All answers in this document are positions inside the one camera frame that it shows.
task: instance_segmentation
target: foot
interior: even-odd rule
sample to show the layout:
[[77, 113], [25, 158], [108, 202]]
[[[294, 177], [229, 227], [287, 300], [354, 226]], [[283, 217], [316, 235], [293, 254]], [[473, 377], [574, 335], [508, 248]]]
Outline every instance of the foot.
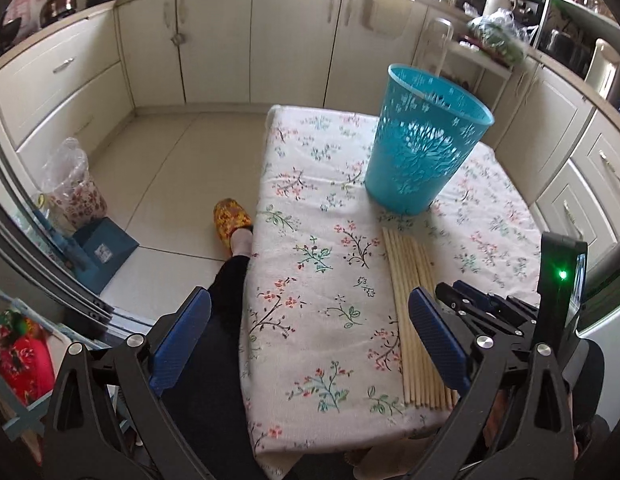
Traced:
[[238, 202], [231, 198], [221, 200], [221, 202], [217, 203], [215, 206], [214, 215], [216, 232], [223, 244], [232, 254], [245, 252], [245, 240], [247, 240], [248, 235], [239, 235], [237, 233], [236, 240], [238, 241], [231, 242], [231, 240], [235, 238], [232, 235], [239, 229], [249, 233], [249, 245], [251, 247], [252, 221], [245, 209], [242, 208]]

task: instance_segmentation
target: blue plastic basket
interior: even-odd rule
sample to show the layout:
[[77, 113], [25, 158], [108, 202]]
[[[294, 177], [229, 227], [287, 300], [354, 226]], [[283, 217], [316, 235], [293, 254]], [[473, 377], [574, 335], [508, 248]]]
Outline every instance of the blue plastic basket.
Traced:
[[365, 176], [368, 193], [399, 214], [425, 210], [494, 123], [472, 94], [393, 64]]

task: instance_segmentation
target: shelf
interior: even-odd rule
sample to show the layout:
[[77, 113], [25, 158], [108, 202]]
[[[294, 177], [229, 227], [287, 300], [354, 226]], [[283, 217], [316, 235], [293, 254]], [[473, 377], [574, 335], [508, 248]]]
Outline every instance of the shelf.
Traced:
[[448, 52], [452, 54], [456, 54], [457, 56], [463, 57], [468, 61], [471, 61], [481, 68], [492, 72], [493, 74], [498, 75], [503, 79], [509, 79], [512, 74], [512, 70], [505, 68], [503, 65], [500, 65], [496, 61], [490, 59], [490, 56], [484, 54], [481, 51], [472, 50], [468, 47], [464, 47], [456, 43], [456, 41], [451, 41], [447, 47]]
[[551, 0], [551, 2], [590, 36], [607, 41], [620, 55], [620, 27], [615, 20], [597, 14], [572, 0]]

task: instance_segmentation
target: green vegetables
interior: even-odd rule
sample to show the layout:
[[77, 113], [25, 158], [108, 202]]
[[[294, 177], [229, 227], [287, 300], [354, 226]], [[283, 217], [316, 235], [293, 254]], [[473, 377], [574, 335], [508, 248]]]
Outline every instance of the green vegetables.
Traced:
[[507, 65], [523, 61], [523, 49], [517, 40], [525, 33], [518, 29], [512, 14], [499, 9], [490, 16], [479, 16], [468, 23], [468, 30], [482, 46], [500, 57]]

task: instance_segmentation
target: metal screw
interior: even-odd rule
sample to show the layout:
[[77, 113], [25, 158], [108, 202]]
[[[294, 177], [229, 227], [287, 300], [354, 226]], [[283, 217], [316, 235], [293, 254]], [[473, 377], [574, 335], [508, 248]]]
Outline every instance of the metal screw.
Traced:
[[145, 338], [141, 334], [132, 334], [131, 336], [129, 336], [129, 338], [127, 338], [126, 343], [128, 346], [136, 348], [138, 346], [141, 346], [144, 341]]
[[492, 340], [491, 337], [488, 337], [487, 335], [478, 336], [478, 338], [476, 339], [476, 343], [481, 348], [485, 348], [485, 349], [492, 348], [494, 346], [494, 341]]
[[80, 354], [82, 350], [83, 350], [83, 345], [81, 343], [72, 343], [70, 347], [68, 348], [68, 354], [70, 355]]
[[536, 346], [536, 351], [545, 357], [548, 357], [552, 353], [552, 349], [545, 343], [539, 343]]

